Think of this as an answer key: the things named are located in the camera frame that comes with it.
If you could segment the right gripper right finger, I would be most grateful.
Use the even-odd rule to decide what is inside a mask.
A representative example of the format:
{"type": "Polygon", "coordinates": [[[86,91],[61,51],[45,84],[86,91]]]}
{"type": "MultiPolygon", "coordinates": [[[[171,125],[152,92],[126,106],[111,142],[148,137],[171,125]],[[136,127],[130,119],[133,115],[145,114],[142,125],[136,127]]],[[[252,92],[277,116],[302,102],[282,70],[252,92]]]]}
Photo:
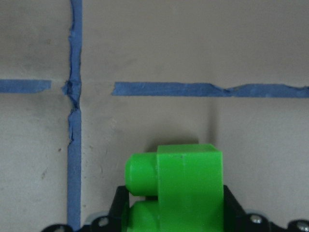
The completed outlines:
{"type": "Polygon", "coordinates": [[[224,224],[237,225],[246,215],[244,209],[237,201],[227,185],[224,185],[224,224]]]}

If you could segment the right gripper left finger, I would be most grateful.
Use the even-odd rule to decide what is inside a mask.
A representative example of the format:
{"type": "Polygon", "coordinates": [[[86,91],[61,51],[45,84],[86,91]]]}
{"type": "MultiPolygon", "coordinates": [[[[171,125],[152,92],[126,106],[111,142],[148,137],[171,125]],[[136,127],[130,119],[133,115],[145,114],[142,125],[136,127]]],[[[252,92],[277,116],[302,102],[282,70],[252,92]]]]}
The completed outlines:
{"type": "Polygon", "coordinates": [[[118,186],[113,198],[109,218],[113,221],[123,221],[129,210],[129,191],[125,186],[118,186]]]}

